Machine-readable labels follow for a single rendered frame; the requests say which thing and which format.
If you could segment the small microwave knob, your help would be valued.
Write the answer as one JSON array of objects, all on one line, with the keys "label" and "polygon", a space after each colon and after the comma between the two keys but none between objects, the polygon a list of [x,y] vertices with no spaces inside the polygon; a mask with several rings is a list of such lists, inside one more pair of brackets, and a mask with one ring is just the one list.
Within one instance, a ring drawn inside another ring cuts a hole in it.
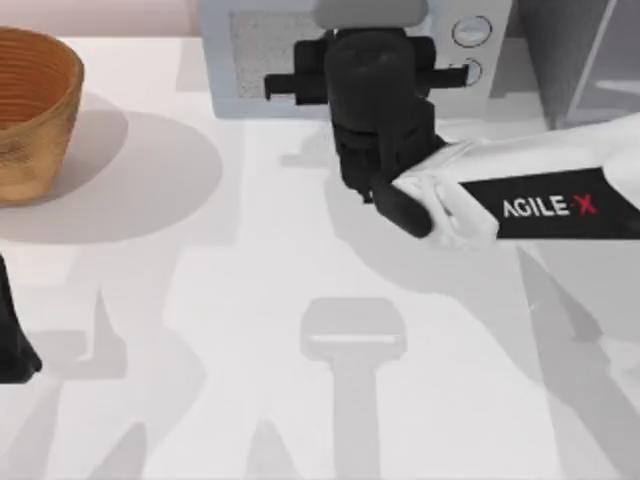
[{"label": "small microwave knob", "polygon": [[469,84],[464,87],[471,87],[477,84],[483,76],[484,69],[482,64],[474,58],[466,58],[460,64],[452,64],[452,67],[460,66],[468,63],[470,65]]}]

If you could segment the pale microwave oven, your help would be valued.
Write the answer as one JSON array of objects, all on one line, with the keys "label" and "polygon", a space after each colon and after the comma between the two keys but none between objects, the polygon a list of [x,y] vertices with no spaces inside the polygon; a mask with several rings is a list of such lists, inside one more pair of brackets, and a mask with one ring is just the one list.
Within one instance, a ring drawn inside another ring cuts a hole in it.
[{"label": "pale microwave oven", "polygon": [[[264,77],[293,71],[293,47],[339,26],[336,12],[350,0],[197,0],[202,47],[214,113],[228,119],[325,120],[325,105],[298,106],[294,98],[265,98]],[[478,60],[482,79],[471,87],[433,89],[428,95],[439,120],[470,119],[485,110],[514,0],[355,0],[346,22],[394,26],[409,35],[428,35],[437,49],[439,69]],[[461,48],[451,29],[481,15],[493,25],[478,48]]]}]

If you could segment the large microwave knob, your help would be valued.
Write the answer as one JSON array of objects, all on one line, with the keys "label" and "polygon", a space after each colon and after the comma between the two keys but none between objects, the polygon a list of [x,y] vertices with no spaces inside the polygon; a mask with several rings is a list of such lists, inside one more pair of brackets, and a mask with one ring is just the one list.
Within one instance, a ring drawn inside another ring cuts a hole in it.
[{"label": "large microwave knob", "polygon": [[454,43],[466,49],[481,47],[489,40],[492,33],[491,21],[481,15],[460,19],[451,29]]}]

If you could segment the brown woven basket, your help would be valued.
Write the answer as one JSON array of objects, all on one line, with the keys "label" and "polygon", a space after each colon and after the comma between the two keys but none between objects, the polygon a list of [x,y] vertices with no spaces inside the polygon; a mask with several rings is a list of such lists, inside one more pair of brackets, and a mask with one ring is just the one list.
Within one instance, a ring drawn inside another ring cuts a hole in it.
[{"label": "brown woven basket", "polygon": [[0,26],[0,205],[48,193],[71,142],[85,66],[46,33]]}]

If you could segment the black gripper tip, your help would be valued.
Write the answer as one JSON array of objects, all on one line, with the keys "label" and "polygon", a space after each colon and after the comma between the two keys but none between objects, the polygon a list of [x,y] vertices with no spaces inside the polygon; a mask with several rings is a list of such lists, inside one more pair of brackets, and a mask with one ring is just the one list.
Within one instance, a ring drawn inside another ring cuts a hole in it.
[{"label": "black gripper tip", "polygon": [[6,263],[0,254],[0,384],[26,384],[42,367],[18,319]]}]

